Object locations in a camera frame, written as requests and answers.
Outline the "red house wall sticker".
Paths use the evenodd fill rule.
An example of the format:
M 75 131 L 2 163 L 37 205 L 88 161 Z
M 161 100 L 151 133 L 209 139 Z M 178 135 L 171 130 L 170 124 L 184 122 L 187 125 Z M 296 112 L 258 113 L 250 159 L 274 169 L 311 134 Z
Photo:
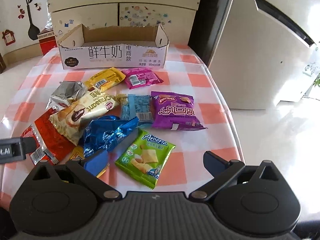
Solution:
M 16 42 L 14 32 L 8 29 L 2 32 L 2 39 L 4 40 L 6 46 Z

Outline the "red snack bag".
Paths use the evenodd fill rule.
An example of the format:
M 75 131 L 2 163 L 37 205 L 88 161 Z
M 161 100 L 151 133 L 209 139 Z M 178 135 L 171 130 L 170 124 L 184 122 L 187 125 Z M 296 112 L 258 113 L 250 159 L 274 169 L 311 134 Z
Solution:
M 23 138 L 32 137 L 36 141 L 36 150 L 30 154 L 34 165 L 41 160 L 56 165 L 75 148 L 50 122 L 49 117 L 55 113 L 57 110 L 49 108 L 21 134 Z

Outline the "silver foil snack packet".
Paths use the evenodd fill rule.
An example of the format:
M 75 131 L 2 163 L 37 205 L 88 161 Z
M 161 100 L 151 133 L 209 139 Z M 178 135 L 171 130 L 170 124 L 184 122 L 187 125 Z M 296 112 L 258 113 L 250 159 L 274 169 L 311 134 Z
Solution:
M 87 87 L 80 81 L 62 81 L 51 94 L 46 110 L 52 108 L 57 111 L 69 107 L 79 100 L 87 91 Z

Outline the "pink snack packet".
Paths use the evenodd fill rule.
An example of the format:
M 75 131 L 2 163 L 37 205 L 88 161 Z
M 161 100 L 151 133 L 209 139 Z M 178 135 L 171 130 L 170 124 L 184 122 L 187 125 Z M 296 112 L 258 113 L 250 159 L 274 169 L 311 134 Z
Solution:
M 163 83 L 163 80 L 149 68 L 130 68 L 122 70 L 128 89 L 146 87 Z

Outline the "small yellow snack packet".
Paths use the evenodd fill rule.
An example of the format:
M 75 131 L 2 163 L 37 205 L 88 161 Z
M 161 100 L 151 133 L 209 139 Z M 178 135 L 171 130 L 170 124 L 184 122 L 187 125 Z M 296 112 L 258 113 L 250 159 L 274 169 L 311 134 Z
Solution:
M 85 157 L 84 149 L 81 146 L 76 146 L 69 159 L 80 159 L 81 166 L 97 178 L 102 176 L 108 167 L 108 152 L 103 149 L 99 149 L 89 157 Z

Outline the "white cardboard milk box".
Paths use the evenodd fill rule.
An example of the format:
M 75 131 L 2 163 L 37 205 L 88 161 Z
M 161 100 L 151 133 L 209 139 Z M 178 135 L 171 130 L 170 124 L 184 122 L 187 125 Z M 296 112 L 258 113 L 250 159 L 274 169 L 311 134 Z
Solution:
M 169 48 L 163 27 L 77 25 L 57 41 L 64 69 L 163 68 Z

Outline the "red gift box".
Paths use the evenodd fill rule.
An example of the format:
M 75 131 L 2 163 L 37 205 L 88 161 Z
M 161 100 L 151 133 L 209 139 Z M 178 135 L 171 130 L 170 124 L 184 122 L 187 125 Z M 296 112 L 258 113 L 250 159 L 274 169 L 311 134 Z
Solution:
M 44 28 L 37 35 L 37 38 L 43 55 L 46 55 L 51 49 L 57 47 L 53 28 Z

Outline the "cream wooden cabinet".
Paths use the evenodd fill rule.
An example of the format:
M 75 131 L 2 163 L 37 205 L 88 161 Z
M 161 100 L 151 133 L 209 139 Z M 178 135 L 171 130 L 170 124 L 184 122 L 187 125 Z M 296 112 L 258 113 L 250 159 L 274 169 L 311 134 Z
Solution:
M 89 29 L 161 24 L 172 44 L 188 44 L 200 0 L 49 0 L 56 39 L 83 24 Z

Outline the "purple snack bag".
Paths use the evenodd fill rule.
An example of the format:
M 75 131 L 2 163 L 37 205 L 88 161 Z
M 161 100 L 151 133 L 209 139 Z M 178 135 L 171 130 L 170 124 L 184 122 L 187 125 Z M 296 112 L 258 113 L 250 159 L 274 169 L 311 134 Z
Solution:
M 197 118 L 194 98 L 175 92 L 152 91 L 155 110 L 152 128 L 172 131 L 200 131 L 206 129 Z

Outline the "light blue snack packet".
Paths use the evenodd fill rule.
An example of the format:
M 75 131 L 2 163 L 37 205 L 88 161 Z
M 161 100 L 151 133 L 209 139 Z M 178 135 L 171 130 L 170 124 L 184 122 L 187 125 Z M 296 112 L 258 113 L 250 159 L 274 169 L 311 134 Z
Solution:
M 139 119 L 139 125 L 151 125 L 154 121 L 151 108 L 151 96 L 136 94 L 118 94 L 116 96 L 120 102 L 120 118 L 131 120 L 135 117 Z

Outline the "black vase flower wall sticker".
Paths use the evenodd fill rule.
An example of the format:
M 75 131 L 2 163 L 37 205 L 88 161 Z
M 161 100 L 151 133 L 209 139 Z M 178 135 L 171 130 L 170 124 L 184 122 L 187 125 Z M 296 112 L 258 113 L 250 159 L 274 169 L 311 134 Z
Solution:
M 36 41 L 38 40 L 38 35 L 40 33 L 40 30 L 37 26 L 33 24 L 32 16 L 31 16 L 31 11 L 30 11 L 30 3 L 33 0 L 25 0 L 26 3 L 26 8 L 27 8 L 27 15 L 28 15 L 28 20 L 29 20 L 29 29 L 28 29 L 28 36 L 31 40 Z

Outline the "blue foil snack bag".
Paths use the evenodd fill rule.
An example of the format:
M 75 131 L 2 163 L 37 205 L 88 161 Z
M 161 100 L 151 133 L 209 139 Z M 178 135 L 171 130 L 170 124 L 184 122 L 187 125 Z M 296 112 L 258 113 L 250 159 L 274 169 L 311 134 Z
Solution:
M 112 151 L 137 128 L 138 124 L 137 117 L 122 120 L 115 115 L 106 115 L 92 120 L 79 140 L 84 149 L 84 156 L 89 157 L 99 149 Z

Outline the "cream croissant packet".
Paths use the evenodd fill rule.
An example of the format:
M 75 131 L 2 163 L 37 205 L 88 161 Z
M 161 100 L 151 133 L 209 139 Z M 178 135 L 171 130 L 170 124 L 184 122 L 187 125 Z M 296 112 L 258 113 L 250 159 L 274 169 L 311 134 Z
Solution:
M 55 129 L 74 145 L 77 145 L 83 130 L 97 119 L 119 105 L 116 98 L 91 87 L 67 108 L 52 114 L 49 121 Z

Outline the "white refrigerator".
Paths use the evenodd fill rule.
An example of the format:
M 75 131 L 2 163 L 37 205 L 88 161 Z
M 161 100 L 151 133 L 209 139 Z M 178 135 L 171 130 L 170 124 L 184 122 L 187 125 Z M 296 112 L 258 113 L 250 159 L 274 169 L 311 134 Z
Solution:
M 200 0 L 189 46 L 229 108 L 298 102 L 319 74 L 319 0 Z

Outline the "green cracker packet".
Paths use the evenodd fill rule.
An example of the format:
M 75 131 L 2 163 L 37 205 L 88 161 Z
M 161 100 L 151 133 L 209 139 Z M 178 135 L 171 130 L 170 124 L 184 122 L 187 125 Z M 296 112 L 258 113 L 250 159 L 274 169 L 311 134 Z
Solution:
M 138 137 L 115 161 L 134 180 L 154 189 L 175 145 L 138 129 Z

